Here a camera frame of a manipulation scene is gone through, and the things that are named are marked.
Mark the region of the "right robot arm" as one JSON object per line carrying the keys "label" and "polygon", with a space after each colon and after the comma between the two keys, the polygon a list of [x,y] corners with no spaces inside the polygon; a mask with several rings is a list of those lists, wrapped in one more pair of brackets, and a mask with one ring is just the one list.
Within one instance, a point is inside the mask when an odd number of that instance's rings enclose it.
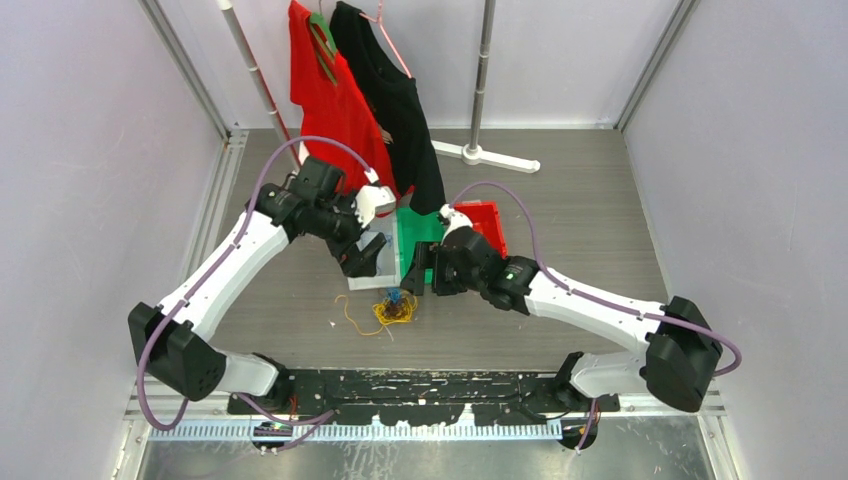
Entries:
{"label": "right robot arm", "polygon": [[415,295],[426,287],[438,296],[476,292],[496,309],[562,321],[621,346],[613,354],[566,356],[551,395],[571,411],[587,411],[603,397],[649,393],[696,413],[723,353],[688,299],[637,301],[573,282],[532,258],[502,255],[470,227],[417,243],[401,287]]}

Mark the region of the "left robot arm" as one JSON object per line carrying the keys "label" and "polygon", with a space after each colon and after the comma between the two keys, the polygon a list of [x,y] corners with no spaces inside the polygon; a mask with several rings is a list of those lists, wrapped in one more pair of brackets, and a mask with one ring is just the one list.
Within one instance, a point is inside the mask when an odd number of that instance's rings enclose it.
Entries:
{"label": "left robot arm", "polygon": [[280,184],[255,190],[231,232],[197,271],[157,305],[140,303],[129,315],[139,367],[190,401],[215,391],[249,394],[269,413],[292,397],[282,364],[259,354],[219,350],[210,340],[234,301],[254,277],[294,240],[309,235],[326,242],[347,277],[372,276],[386,243],[367,245],[363,233],[378,213],[395,203],[375,171],[346,194],[344,172],[314,157]]}

